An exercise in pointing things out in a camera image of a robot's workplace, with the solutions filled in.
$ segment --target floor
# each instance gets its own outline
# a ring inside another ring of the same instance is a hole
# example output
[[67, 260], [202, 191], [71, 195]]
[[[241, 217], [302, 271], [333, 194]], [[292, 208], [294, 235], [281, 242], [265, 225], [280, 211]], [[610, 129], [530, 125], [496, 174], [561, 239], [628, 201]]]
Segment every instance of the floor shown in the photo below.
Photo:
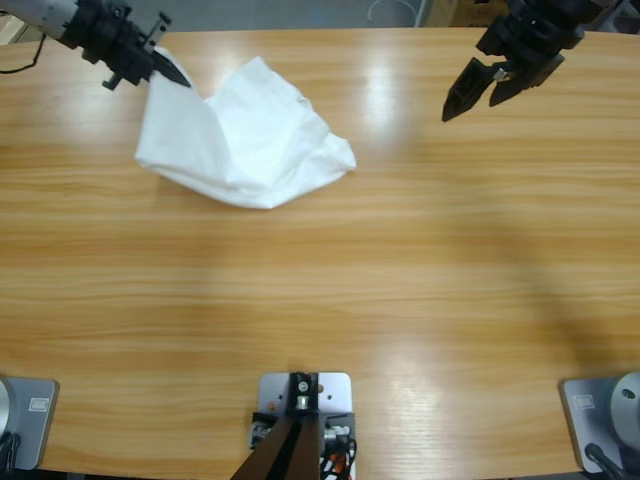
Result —
[[161, 10], [173, 31], [412, 27], [421, 0], [129, 0], [132, 18], [150, 25]]
[[558, 473], [556, 475], [547, 475], [542, 477], [521, 477], [517, 480], [588, 480], [581, 473]]

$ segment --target wood grain surface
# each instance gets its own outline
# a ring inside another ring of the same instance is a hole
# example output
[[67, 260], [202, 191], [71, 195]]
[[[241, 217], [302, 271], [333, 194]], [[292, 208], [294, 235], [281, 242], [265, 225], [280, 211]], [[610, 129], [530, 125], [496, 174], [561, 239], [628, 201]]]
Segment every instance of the wood grain surface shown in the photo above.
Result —
[[168, 36], [203, 95], [261, 55], [352, 142], [273, 211], [137, 166], [146, 85], [79, 52], [0, 78], [0, 369], [60, 382], [44, 467], [227, 479], [259, 376], [304, 369], [351, 375], [363, 480], [577, 470], [558, 383], [640, 369], [640, 37], [442, 124], [482, 32]]

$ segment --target black cable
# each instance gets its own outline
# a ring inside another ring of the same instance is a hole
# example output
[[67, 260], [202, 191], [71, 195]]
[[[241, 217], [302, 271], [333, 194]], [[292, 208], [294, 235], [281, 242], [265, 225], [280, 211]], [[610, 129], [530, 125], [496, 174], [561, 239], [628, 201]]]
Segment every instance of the black cable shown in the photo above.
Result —
[[340, 480], [349, 480], [349, 476], [351, 475], [351, 467], [353, 467], [353, 463], [356, 461], [356, 453], [358, 453], [358, 444], [356, 443], [355, 439], [351, 439], [349, 448], [347, 448], [347, 452], [349, 457], [349, 464], [345, 465], [345, 468], [342, 470]]
[[605, 455], [595, 443], [590, 443], [584, 449], [587, 458], [598, 465], [610, 480], [629, 480], [627, 473]]
[[13, 472], [19, 447], [20, 435], [18, 434], [5, 433], [0, 438], [0, 475]]
[[13, 70], [0, 70], [0, 74], [6, 75], [11, 73], [18, 73], [18, 72], [27, 70], [29, 68], [35, 67], [36, 64], [38, 63], [38, 58], [40, 58], [40, 52], [42, 52], [42, 46], [44, 45], [44, 41], [46, 38], [47, 36], [43, 33], [42, 38], [40, 39], [40, 45], [38, 45], [38, 49], [36, 50], [36, 54], [33, 57], [33, 61], [29, 65], [25, 65], [24, 67], [20, 67], [20, 68], [15, 68]]
[[322, 463], [320, 464], [320, 475], [323, 475], [322, 478], [327, 478], [329, 476], [329, 474], [331, 473], [330, 471], [326, 473], [325, 475], [325, 470], [327, 469], [327, 464], [329, 463], [329, 455], [325, 456], [322, 459]]

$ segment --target white cloth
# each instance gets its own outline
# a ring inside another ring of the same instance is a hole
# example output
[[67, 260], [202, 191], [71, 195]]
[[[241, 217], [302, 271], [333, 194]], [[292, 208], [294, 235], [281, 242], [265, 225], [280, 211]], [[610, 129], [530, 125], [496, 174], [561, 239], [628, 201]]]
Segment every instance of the white cloth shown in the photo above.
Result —
[[250, 208], [277, 207], [356, 167], [349, 142], [332, 134], [309, 100], [260, 57], [206, 101], [154, 72], [136, 160]]

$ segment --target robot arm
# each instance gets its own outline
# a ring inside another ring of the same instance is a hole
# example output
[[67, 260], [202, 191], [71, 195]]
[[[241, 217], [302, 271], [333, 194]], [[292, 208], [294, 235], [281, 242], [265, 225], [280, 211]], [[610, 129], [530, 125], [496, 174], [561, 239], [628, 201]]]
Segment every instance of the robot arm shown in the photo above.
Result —
[[581, 24], [592, 22], [611, 0], [508, 0], [510, 13], [497, 17], [476, 47], [506, 61], [484, 65], [473, 58], [449, 90], [442, 120], [470, 110], [495, 80], [491, 106], [541, 85], [564, 61], [562, 49], [584, 38]]
[[124, 0], [0, 0], [0, 8], [67, 47], [84, 49], [82, 57], [104, 61], [113, 76], [103, 85], [113, 90], [120, 80], [134, 85], [159, 71], [170, 80], [190, 86], [180, 70], [155, 51], [171, 24], [163, 13], [151, 32], [143, 32], [128, 16]]

